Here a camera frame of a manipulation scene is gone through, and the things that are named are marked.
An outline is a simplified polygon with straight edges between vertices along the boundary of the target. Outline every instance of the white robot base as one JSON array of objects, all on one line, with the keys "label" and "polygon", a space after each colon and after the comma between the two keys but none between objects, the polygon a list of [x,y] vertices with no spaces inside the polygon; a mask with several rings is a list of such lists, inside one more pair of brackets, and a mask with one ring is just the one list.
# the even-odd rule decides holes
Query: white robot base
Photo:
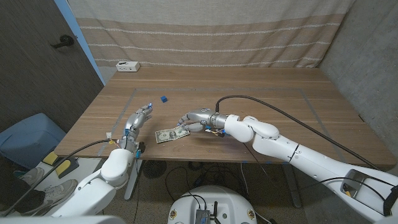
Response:
[{"label": "white robot base", "polygon": [[240,194],[226,187],[206,185],[190,191],[176,200],[169,213],[168,224],[255,224],[253,206]]}]

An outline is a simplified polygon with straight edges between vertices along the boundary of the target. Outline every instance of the yellow object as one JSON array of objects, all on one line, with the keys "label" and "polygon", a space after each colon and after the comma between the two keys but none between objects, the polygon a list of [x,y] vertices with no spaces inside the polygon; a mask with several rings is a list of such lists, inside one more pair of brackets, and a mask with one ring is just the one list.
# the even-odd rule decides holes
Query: yellow object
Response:
[{"label": "yellow object", "polygon": [[54,152],[50,152],[44,159],[43,162],[45,162],[48,165],[53,165],[54,162],[58,159],[58,156]]},{"label": "yellow object", "polygon": [[65,160],[60,166],[58,166],[55,171],[57,175],[59,176],[62,172],[64,172],[67,168],[70,166],[70,161]]}]

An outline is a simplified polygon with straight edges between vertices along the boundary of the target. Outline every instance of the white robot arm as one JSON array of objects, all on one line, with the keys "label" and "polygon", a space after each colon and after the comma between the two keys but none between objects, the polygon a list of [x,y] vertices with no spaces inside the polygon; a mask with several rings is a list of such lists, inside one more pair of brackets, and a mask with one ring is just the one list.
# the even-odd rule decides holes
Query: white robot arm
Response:
[{"label": "white robot arm", "polygon": [[127,168],[139,157],[143,144],[136,142],[139,128],[150,119],[152,103],[139,108],[126,122],[120,148],[111,152],[102,168],[84,178],[68,201],[52,217],[95,215],[112,201],[116,190],[128,182]]},{"label": "white robot arm", "polygon": [[371,222],[377,222],[386,216],[398,216],[398,177],[394,175],[331,159],[287,139],[279,134],[275,126],[251,116],[240,121],[237,115],[226,116],[210,109],[200,109],[184,115],[178,125],[184,122],[193,122],[185,125],[185,129],[191,131],[200,131],[209,125],[220,136],[230,134],[240,142],[254,139],[252,146],[258,153],[289,162],[322,182]]}]

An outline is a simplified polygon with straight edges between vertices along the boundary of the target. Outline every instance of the metal robotic hand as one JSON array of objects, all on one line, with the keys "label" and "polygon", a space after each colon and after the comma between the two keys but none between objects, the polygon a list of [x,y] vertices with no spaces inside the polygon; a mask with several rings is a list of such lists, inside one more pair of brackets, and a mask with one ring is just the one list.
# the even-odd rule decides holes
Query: metal robotic hand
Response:
[{"label": "metal robotic hand", "polygon": [[142,128],[144,123],[149,120],[152,116],[149,115],[152,112],[152,103],[139,108],[134,114],[132,114],[126,121],[124,126],[123,137],[120,140],[120,146],[123,149],[130,151],[135,150],[136,139],[139,134],[139,129]]},{"label": "metal robotic hand", "polygon": [[182,116],[177,126],[188,122],[190,124],[186,124],[183,128],[193,132],[201,131],[203,127],[207,125],[213,128],[223,129],[226,118],[226,115],[216,113],[211,109],[203,108],[193,110]]},{"label": "metal robotic hand", "polygon": [[142,128],[145,121],[149,120],[152,116],[149,115],[152,112],[152,103],[139,108],[133,113],[129,119],[127,119],[125,128],[132,131],[134,129]]}]

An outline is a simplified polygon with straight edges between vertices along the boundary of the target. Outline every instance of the striped curtain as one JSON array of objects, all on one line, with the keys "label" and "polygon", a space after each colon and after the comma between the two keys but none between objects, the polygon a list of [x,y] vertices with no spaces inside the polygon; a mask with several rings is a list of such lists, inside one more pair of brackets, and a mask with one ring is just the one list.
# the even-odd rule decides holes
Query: striped curtain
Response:
[{"label": "striped curtain", "polygon": [[354,0],[68,0],[99,67],[318,65]]}]

